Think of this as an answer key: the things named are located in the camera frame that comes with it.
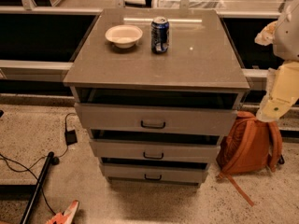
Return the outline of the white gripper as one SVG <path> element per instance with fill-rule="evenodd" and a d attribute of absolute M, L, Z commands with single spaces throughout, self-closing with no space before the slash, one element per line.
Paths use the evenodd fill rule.
<path fill-rule="evenodd" d="M 268 23 L 254 38 L 256 44 L 273 43 L 276 21 Z M 284 62 L 276 71 L 266 104 L 260 105 L 256 118 L 262 122 L 279 120 L 299 99 L 299 62 Z"/>

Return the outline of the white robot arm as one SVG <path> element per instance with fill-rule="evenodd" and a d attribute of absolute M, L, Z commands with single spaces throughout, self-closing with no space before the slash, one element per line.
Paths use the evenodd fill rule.
<path fill-rule="evenodd" d="M 285 5 L 277 21 L 267 24 L 254 41 L 273 45 L 274 54 L 283 60 L 267 75 L 266 95 L 256 117 L 263 122 L 279 120 L 299 99 L 299 0 Z"/>

